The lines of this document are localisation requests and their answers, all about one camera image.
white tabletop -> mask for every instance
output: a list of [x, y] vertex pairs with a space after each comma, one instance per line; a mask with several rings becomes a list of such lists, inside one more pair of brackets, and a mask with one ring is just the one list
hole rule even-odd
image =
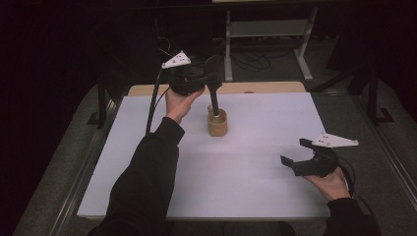
[[[199, 97], [181, 126], [175, 189], [168, 219], [303, 219], [328, 216], [326, 201], [306, 180], [281, 165], [280, 155], [310, 159], [299, 139], [324, 127], [306, 92], [219, 94], [228, 133], [208, 132], [209, 96]], [[145, 134], [150, 96], [125, 97], [95, 167], [78, 215], [105, 216], [110, 190]], [[158, 104], [154, 130], [164, 115]]]

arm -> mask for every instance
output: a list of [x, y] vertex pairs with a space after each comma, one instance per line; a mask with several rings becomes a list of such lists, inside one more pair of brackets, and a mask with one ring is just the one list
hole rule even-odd
[[177, 146], [184, 135], [179, 124], [202, 92], [186, 97], [167, 92], [166, 117], [139, 143], [111, 190], [105, 218], [89, 235], [160, 234], [174, 189]]
[[379, 230], [374, 218], [365, 215], [357, 201], [350, 197], [343, 172], [339, 167], [324, 178], [319, 176], [304, 178], [314, 184], [328, 200], [330, 218], [326, 221], [325, 236], [378, 235]]

black sleeve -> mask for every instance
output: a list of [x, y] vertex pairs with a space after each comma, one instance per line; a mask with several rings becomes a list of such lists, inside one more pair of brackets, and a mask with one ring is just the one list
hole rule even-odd
[[379, 228], [375, 219], [365, 215], [354, 199], [328, 202], [330, 218], [326, 221], [325, 236], [377, 236]]
[[110, 193], [103, 221], [89, 235], [158, 235], [174, 190], [178, 144], [184, 130], [164, 117], [139, 143]]

person's right hand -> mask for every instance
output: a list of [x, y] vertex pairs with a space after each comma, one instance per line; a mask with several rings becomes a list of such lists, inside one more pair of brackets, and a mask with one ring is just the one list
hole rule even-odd
[[193, 101], [199, 97], [205, 90], [201, 89], [195, 91], [187, 96], [180, 95], [173, 91], [171, 88], [166, 92], [166, 116], [177, 122], [181, 123], [182, 118], [187, 115], [191, 109]]
[[304, 178], [313, 183], [328, 201], [350, 198], [346, 180], [340, 167], [337, 167], [324, 178], [316, 175], [304, 176]]

table leg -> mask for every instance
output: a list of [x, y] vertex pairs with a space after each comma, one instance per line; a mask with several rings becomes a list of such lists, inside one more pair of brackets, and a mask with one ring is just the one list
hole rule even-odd
[[306, 60], [304, 60], [304, 52], [306, 51], [307, 43], [309, 42], [310, 34], [312, 32], [314, 21], [315, 21], [318, 11], [319, 11], [319, 8], [317, 7], [312, 9], [312, 12], [310, 13], [309, 21], [306, 24], [306, 29], [304, 31], [303, 41], [301, 43], [301, 46], [299, 49], [294, 50], [295, 57], [297, 58], [297, 61], [298, 61], [298, 65], [300, 66], [301, 72], [303, 73], [304, 79], [306, 81], [312, 80], [313, 76], [310, 73]]

